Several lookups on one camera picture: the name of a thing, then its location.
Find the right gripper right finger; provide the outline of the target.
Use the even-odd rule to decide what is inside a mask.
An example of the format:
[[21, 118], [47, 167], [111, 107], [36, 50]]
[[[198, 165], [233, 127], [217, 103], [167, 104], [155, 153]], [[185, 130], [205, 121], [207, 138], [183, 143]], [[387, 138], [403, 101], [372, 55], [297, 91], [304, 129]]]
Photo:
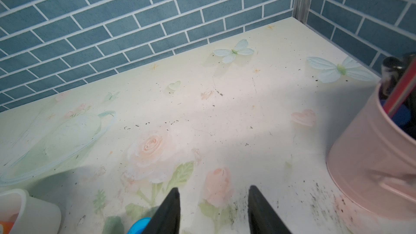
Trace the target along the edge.
[[248, 220], [251, 234], [291, 234], [257, 186], [248, 196]]

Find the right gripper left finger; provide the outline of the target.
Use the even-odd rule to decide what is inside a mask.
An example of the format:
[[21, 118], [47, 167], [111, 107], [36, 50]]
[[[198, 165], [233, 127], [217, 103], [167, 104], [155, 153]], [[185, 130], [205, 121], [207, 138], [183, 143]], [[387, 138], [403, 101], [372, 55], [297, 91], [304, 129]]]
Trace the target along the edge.
[[153, 215], [142, 234], [179, 234], [180, 194], [174, 187]]

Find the white storage box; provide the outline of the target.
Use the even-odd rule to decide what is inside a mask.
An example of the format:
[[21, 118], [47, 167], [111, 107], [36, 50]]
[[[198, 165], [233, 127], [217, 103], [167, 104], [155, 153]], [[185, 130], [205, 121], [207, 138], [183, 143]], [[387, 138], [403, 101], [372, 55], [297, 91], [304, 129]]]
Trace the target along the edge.
[[56, 234], [61, 211], [57, 205], [17, 188], [1, 193], [1, 221], [14, 222], [10, 234]]

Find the orange tape roll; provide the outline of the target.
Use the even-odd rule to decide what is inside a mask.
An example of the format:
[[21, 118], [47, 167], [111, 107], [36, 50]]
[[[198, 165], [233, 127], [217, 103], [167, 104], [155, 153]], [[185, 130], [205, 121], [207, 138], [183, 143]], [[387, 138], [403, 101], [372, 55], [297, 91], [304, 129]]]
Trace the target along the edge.
[[14, 222], [0, 221], [0, 234], [10, 234], [13, 226], [14, 226]]

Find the blue tape roll small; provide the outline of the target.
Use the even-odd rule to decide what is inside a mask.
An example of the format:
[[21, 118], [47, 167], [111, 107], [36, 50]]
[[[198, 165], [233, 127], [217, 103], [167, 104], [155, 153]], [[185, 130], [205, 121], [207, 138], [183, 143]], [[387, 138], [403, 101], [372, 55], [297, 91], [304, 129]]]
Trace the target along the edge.
[[141, 234], [149, 224], [150, 220], [151, 218], [149, 217], [145, 217], [138, 220], [130, 227], [127, 234]]

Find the pink pen cup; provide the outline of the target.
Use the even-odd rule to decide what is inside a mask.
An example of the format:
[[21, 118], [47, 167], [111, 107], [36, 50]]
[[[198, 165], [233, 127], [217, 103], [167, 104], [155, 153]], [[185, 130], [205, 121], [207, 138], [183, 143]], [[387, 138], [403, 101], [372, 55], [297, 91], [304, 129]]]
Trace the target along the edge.
[[356, 205], [379, 216], [416, 217], [416, 141], [382, 109], [377, 84], [329, 149], [328, 172]]

